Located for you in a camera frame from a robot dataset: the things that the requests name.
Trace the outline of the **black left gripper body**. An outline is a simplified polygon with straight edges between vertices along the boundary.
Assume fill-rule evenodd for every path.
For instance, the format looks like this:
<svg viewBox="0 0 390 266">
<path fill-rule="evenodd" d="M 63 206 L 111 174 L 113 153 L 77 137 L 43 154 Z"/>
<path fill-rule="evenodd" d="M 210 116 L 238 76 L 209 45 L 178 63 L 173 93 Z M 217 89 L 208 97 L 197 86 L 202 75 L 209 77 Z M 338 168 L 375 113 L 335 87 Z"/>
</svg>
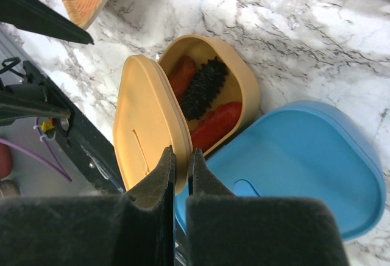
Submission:
<svg viewBox="0 0 390 266">
<path fill-rule="evenodd" d="M 91 35 L 39 0 L 1 0 L 1 22 L 64 41 L 93 44 Z"/>
</svg>

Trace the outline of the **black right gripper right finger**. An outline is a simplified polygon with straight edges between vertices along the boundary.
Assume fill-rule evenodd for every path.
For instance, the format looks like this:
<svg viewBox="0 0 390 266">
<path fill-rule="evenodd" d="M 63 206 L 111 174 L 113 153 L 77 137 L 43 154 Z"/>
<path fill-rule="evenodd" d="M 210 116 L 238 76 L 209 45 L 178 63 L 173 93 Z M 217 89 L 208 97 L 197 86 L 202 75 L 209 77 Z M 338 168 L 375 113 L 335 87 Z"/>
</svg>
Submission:
<svg viewBox="0 0 390 266">
<path fill-rule="evenodd" d="M 318 199 L 238 197 L 190 158 L 186 201 L 190 265 L 347 265 L 335 218 Z"/>
</svg>

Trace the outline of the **brown sausage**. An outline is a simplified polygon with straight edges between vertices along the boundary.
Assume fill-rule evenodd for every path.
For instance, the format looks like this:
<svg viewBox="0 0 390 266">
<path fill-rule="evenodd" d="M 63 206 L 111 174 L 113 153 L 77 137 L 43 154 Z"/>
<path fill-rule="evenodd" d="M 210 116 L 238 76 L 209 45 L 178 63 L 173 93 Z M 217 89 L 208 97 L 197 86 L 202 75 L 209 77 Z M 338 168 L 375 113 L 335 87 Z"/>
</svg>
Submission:
<svg viewBox="0 0 390 266">
<path fill-rule="evenodd" d="M 169 82 L 178 100 L 185 94 L 196 73 L 196 63 L 190 56 L 183 56 L 177 62 L 174 71 L 169 75 Z"/>
</svg>

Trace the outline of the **blue lunch box lid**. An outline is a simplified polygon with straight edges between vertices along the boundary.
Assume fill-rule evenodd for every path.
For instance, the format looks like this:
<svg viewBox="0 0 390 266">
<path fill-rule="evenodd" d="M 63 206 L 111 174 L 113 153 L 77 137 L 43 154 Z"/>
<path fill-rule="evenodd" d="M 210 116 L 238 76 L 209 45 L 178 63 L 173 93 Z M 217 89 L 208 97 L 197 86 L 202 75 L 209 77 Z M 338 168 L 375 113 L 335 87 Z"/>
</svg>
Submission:
<svg viewBox="0 0 390 266">
<path fill-rule="evenodd" d="M 378 154 L 345 113 L 319 101 L 267 113 L 210 155 L 207 167 L 237 196 L 320 199 L 344 240 L 369 232 L 385 210 Z"/>
</svg>

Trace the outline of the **beige lunch box lid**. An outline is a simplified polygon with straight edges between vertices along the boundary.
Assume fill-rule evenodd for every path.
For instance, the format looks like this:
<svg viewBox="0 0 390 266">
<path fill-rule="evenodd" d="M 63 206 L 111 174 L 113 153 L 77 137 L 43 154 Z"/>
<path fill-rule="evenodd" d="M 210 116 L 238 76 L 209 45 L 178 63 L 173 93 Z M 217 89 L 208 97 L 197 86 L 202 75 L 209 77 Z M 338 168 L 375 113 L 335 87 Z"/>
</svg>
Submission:
<svg viewBox="0 0 390 266">
<path fill-rule="evenodd" d="M 129 56 L 124 62 L 113 146 L 127 190 L 153 171 L 167 147 L 175 155 L 175 192 L 185 188 L 193 150 L 189 128 L 167 75 L 144 55 Z"/>
</svg>

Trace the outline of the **beige lunch box base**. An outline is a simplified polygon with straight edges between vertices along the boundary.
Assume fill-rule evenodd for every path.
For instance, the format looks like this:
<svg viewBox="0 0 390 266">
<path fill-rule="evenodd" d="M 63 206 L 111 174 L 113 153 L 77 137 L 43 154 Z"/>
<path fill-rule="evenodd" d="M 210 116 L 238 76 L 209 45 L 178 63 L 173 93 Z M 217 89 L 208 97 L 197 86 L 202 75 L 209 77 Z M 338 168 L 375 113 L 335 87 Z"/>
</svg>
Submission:
<svg viewBox="0 0 390 266">
<path fill-rule="evenodd" d="M 201 68 L 203 63 L 207 63 L 207 60 L 214 58 L 218 58 L 227 67 L 228 75 L 225 77 L 224 85 L 220 89 L 220 94 L 206 109 L 207 112 L 215 110 L 219 105 L 227 104 L 230 101 L 240 101 L 242 103 L 241 115 L 237 124 L 222 139 L 204 152 L 205 156 L 209 156 L 253 122 L 260 105 L 260 88 L 255 74 L 233 46 L 219 38 L 183 35 L 166 48 L 160 56 L 158 64 L 169 76 L 183 56 L 190 56 L 195 61 L 198 69 Z"/>
</svg>

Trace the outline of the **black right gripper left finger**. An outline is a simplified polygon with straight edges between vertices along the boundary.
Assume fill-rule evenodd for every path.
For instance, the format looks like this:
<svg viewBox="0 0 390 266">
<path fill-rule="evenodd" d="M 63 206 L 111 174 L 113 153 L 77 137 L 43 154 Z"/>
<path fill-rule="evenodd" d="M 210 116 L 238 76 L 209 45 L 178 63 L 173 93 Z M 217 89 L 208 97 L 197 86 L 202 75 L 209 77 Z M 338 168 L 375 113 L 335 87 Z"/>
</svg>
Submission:
<svg viewBox="0 0 390 266">
<path fill-rule="evenodd" d="M 172 265 L 176 157 L 123 194 L 1 200 L 2 265 Z"/>
</svg>

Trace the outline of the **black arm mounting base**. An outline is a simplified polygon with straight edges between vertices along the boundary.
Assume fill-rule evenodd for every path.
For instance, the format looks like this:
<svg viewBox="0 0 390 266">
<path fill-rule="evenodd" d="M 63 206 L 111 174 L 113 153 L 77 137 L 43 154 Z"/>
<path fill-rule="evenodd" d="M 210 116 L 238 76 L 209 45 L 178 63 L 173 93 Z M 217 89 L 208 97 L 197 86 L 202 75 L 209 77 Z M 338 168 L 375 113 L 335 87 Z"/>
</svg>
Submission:
<svg viewBox="0 0 390 266">
<path fill-rule="evenodd" d="M 32 62 L 25 60 L 23 69 L 28 82 L 42 84 L 47 100 L 70 112 L 69 128 L 65 129 L 60 120 L 54 120 L 55 140 L 78 170 L 97 189 L 110 193 L 123 193 L 121 179 L 113 145 L 103 136 L 81 110 L 61 91 L 60 88 Z"/>
</svg>

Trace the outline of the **red sausage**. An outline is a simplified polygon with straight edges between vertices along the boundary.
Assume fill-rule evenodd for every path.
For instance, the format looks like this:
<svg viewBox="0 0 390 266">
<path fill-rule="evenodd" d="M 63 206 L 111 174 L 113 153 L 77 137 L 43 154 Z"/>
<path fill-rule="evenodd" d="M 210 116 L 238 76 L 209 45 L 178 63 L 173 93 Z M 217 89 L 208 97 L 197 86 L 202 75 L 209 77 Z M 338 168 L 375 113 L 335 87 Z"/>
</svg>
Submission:
<svg viewBox="0 0 390 266">
<path fill-rule="evenodd" d="M 242 103 L 238 101 L 219 105 L 214 111 L 206 114 L 190 132 L 192 146 L 206 152 L 237 124 L 241 116 Z"/>
</svg>

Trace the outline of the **black sea cucumber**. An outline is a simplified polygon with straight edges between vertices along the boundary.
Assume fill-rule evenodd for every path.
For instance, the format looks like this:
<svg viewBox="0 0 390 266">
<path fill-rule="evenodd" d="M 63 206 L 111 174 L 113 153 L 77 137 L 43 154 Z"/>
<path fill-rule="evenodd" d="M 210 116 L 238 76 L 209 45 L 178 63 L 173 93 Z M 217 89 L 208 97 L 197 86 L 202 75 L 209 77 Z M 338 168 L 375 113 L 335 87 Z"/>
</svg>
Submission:
<svg viewBox="0 0 390 266">
<path fill-rule="evenodd" d="M 180 102 L 184 117 L 199 120 L 220 93 L 228 75 L 226 64 L 215 57 L 201 64 Z"/>
</svg>

